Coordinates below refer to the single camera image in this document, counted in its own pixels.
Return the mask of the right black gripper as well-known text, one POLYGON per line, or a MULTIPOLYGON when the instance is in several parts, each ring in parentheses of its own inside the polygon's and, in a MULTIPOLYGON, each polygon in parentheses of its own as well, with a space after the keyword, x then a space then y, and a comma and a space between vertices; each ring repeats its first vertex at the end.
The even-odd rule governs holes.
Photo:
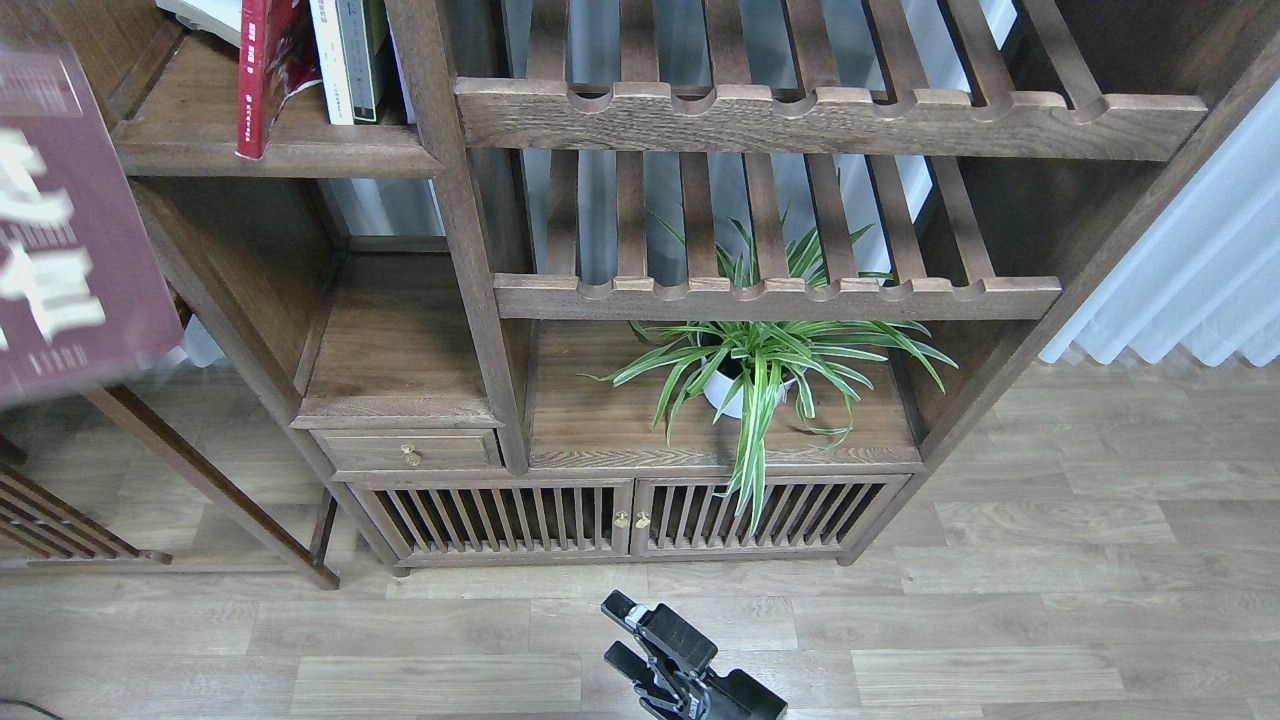
POLYGON ((604 660, 639 696, 657 719, 785 719, 788 703, 741 669, 717 676, 710 661, 717 646, 666 603, 648 609, 621 591, 612 591, 602 611, 641 646, 636 653, 616 641, 604 660), (676 683, 660 688, 658 676, 676 683))

